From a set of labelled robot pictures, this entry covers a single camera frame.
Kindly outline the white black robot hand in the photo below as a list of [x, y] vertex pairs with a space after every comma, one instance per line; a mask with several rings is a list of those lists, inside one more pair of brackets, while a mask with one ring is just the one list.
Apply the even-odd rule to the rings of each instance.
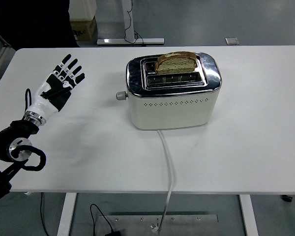
[[61, 111], [71, 91], [85, 78], [85, 74], [80, 72], [82, 67], [77, 63], [77, 59], [71, 60], [70, 54], [64, 57], [35, 92], [33, 104], [26, 109], [25, 119], [34, 117], [44, 124], [52, 114]]

